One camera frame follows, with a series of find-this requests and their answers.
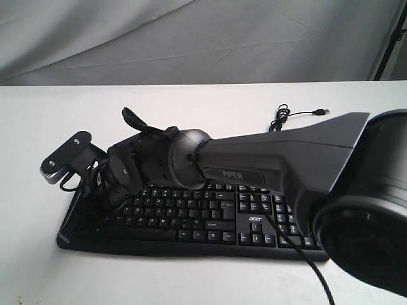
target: gray fabric backdrop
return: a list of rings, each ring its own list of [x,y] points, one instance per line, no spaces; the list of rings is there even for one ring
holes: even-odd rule
[[[404,0],[0,0],[4,85],[371,78]],[[28,5],[30,9],[19,7]]]

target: acer logo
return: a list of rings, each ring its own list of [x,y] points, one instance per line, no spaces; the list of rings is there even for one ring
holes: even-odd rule
[[[262,217],[249,217],[249,221],[261,221]]]

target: white table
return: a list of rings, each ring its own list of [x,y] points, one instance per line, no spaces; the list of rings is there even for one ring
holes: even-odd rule
[[[128,106],[159,128],[199,128],[213,138],[265,132],[279,104],[293,112],[328,108],[329,116],[290,118],[284,128],[350,111],[407,107],[407,81],[209,86],[0,88],[0,304],[327,304],[303,262],[255,259],[152,259],[57,248],[71,199],[39,166],[79,130],[107,149],[134,134]],[[320,264],[337,304],[407,304],[339,269]]]

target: robotic arm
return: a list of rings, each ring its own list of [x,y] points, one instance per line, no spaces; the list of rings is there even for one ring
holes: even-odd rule
[[[83,197],[104,210],[146,184],[200,189],[216,180],[281,191],[299,230],[314,235],[337,265],[407,297],[407,111],[370,121],[354,112],[219,140],[201,130],[150,127],[127,108],[122,114],[140,133],[105,153],[78,132],[43,161],[47,181],[62,179],[64,189],[77,173]]]

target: black keyboard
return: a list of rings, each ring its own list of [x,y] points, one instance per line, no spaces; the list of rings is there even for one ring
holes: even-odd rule
[[[281,194],[252,189],[261,195],[264,209],[280,229],[309,258],[328,260],[315,239],[301,236]],[[81,230],[69,243],[63,238],[57,243],[65,249],[120,255],[300,260],[247,189],[231,184],[209,184],[199,191],[149,186],[113,216]]]

